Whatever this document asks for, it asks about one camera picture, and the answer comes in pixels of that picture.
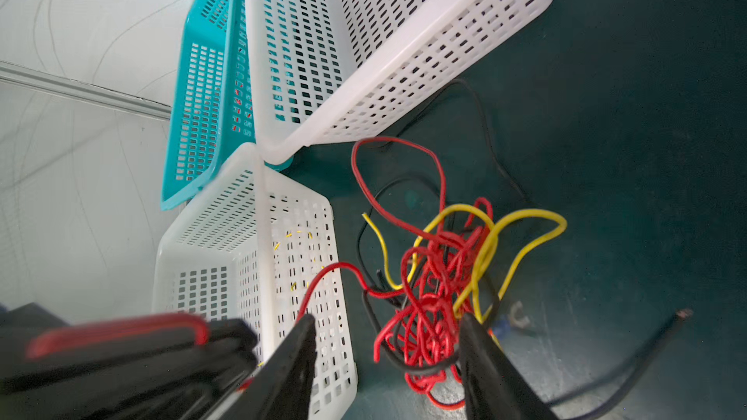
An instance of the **plastic basket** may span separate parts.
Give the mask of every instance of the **plastic basket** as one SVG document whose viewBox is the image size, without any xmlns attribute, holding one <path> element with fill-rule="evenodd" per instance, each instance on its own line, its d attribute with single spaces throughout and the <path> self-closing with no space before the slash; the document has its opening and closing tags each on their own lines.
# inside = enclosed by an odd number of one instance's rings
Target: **plastic basket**
<svg viewBox="0 0 747 420">
<path fill-rule="evenodd" d="M 244 0 L 194 0 L 182 36 L 163 210 L 192 198 L 238 145 L 255 141 L 249 88 Z M 292 159 L 283 161 L 274 167 Z"/>
<path fill-rule="evenodd" d="M 552 0 L 247 0 L 257 144 L 377 135 Z"/>
<path fill-rule="evenodd" d="M 242 318 L 260 362 L 289 332 L 306 286 L 337 261 L 330 202 L 238 147 L 184 208 L 158 246 L 153 311 Z M 326 275 L 309 311 L 317 319 L 310 418 L 338 420 L 356 396 L 340 271 Z"/>
</svg>

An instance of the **bundle of red wire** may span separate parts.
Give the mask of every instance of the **bundle of red wire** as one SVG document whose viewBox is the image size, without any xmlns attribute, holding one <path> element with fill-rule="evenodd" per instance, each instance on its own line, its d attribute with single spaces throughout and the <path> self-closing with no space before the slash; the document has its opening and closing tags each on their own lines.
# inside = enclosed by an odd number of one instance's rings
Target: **bundle of red wire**
<svg viewBox="0 0 747 420">
<path fill-rule="evenodd" d="M 388 136 L 377 136 L 357 142 L 352 148 L 352 172 L 355 174 L 356 180 L 371 206 L 392 224 L 416 236 L 423 237 L 427 242 L 425 246 L 410 248 L 402 256 L 400 277 L 402 278 L 403 288 L 400 290 L 380 292 L 372 289 L 366 283 L 360 270 L 350 263 L 338 262 L 331 266 L 326 266 L 309 284 L 309 288 L 300 305 L 298 318 L 300 319 L 306 313 L 306 307 L 314 293 L 314 287 L 324 275 L 338 268 L 349 269 L 355 273 L 364 290 L 376 298 L 387 299 L 403 294 L 407 297 L 406 305 L 397 311 L 395 316 L 384 325 L 381 332 L 377 335 L 373 345 L 374 361 L 379 361 L 381 344 L 386 343 L 390 350 L 403 355 L 407 366 L 432 366 L 449 358 L 454 353 L 455 344 L 459 339 L 459 322 L 454 315 L 453 302 L 470 284 L 473 261 L 482 243 L 485 241 L 489 230 L 480 225 L 460 235 L 444 230 L 442 221 L 438 224 L 435 234 L 427 233 L 384 210 L 366 186 L 357 166 L 360 146 L 376 142 L 399 143 L 414 147 L 428 154 L 438 169 L 441 181 L 438 199 L 439 212 L 446 207 L 446 176 L 441 163 L 438 161 L 438 157 L 431 150 L 400 138 Z M 478 198 L 474 206 L 483 207 L 485 213 L 490 219 L 493 219 L 492 206 L 485 198 Z M 471 227 L 473 218 L 473 215 L 469 216 L 465 222 L 464 229 Z M 418 261 L 422 261 L 425 258 L 425 262 L 419 265 L 416 263 L 416 266 L 422 266 L 422 272 L 414 282 L 408 283 L 408 266 L 411 266 L 413 255 L 415 254 Z M 462 303 L 459 314 L 463 312 L 472 313 L 472 311 L 470 300 L 467 299 Z M 404 334 L 399 333 L 399 328 L 397 328 L 397 346 L 395 347 L 395 328 L 398 325 L 404 328 Z M 454 365 L 451 366 L 451 372 L 453 377 L 461 382 L 459 372 Z M 446 371 L 440 371 L 435 375 L 429 376 L 415 376 L 407 373 L 405 374 L 405 380 L 415 392 L 427 395 L 435 405 L 443 409 L 453 410 L 464 405 L 463 400 L 455 404 L 443 404 L 434 398 L 431 391 L 437 383 L 446 380 Z"/>
</svg>

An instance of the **white basket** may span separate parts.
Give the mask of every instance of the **white basket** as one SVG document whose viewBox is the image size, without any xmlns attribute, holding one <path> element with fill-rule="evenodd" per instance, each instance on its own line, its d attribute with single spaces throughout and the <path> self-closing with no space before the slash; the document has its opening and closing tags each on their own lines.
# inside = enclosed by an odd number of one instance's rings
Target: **white basket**
<svg viewBox="0 0 747 420">
<path fill-rule="evenodd" d="M 153 311 L 242 318 L 259 336 L 261 362 L 293 327 L 306 286 L 336 261 L 330 202 L 265 167 L 245 143 L 163 235 Z M 319 283 L 309 311 L 317 319 L 309 417 L 339 420 L 358 383 L 339 270 Z"/>
<path fill-rule="evenodd" d="M 551 1 L 246 0 L 263 157 L 377 135 Z"/>
</svg>

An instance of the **dark green table surface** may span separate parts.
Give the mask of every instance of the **dark green table surface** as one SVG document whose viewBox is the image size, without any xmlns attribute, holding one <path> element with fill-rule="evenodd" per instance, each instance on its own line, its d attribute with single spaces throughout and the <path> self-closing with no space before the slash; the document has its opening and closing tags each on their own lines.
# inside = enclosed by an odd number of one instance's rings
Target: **dark green table surface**
<svg viewBox="0 0 747 420">
<path fill-rule="evenodd" d="M 555 0 L 463 73 L 510 171 L 537 205 L 569 224 L 526 258 L 508 293 L 524 303 L 537 335 L 511 332 L 503 345 L 541 398 L 601 375 L 690 306 L 695 317 L 608 418 L 747 418 L 745 2 Z M 405 138 L 440 156 L 452 201 L 483 195 L 501 214 L 521 207 L 492 167 L 461 89 L 450 89 Z M 306 148 L 287 174 L 330 199 L 340 259 L 355 263 L 368 204 L 350 148 Z M 409 170 L 436 178 L 427 158 L 395 149 L 361 154 L 372 189 Z M 435 215 L 433 196 L 412 183 L 382 203 L 415 224 Z M 374 218 L 391 256 L 401 256 L 412 237 Z M 500 276 L 528 234 L 543 228 L 508 230 L 492 272 Z M 363 254 L 379 265 L 370 231 Z M 359 373 L 345 418 L 463 418 L 410 392 L 386 361 L 373 363 L 359 286 L 350 275 L 343 281 Z M 387 316 L 385 306 L 378 310 Z M 557 412 L 582 413 L 611 390 Z M 437 393 L 461 397 L 454 386 Z"/>
</svg>

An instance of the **pile of wires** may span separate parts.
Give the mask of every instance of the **pile of wires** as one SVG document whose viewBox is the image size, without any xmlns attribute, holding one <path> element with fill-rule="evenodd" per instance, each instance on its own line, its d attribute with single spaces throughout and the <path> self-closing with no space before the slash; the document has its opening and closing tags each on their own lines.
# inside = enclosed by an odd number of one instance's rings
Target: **pile of wires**
<svg viewBox="0 0 747 420">
<path fill-rule="evenodd" d="M 357 157 L 360 146 L 370 143 L 397 143 L 415 148 L 430 156 L 438 171 L 438 215 L 424 228 L 398 219 L 386 211 L 371 194 L 358 169 Z M 478 198 L 472 205 L 452 204 L 447 206 L 446 176 L 438 157 L 425 147 L 406 140 L 388 136 L 367 138 L 357 142 L 352 149 L 352 171 L 371 206 L 391 224 L 400 227 L 416 237 L 400 259 L 399 279 L 395 283 L 388 263 L 386 242 L 368 215 L 364 219 L 377 234 L 383 254 L 386 283 L 391 289 L 376 286 L 368 276 L 366 280 L 358 267 L 345 262 L 326 266 L 309 284 L 300 305 L 299 319 L 306 313 L 314 287 L 327 273 L 339 268 L 352 271 L 361 287 L 363 302 L 368 316 L 377 331 L 373 345 L 373 359 L 378 362 L 382 350 L 397 368 L 405 372 L 406 383 L 415 392 L 428 396 L 443 409 L 454 410 L 462 407 L 464 401 L 444 404 L 433 396 L 437 383 L 447 379 L 447 370 L 461 382 L 458 359 L 459 321 L 464 313 L 473 313 L 477 321 L 489 328 L 491 319 L 498 313 L 498 304 L 506 293 L 521 260 L 533 248 L 557 237 L 566 228 L 565 219 L 551 211 L 539 209 L 518 210 L 494 220 L 490 201 Z M 468 218 L 457 232 L 453 230 L 453 215 L 466 212 Z M 508 225 L 521 219 L 540 218 L 556 223 L 550 232 L 535 238 L 513 259 L 503 284 L 498 291 L 486 275 L 498 247 L 498 236 Z M 485 311 L 480 306 L 479 283 L 484 279 L 491 293 L 491 305 Z M 383 326 L 371 309 L 368 297 L 387 300 L 396 311 Z"/>
</svg>

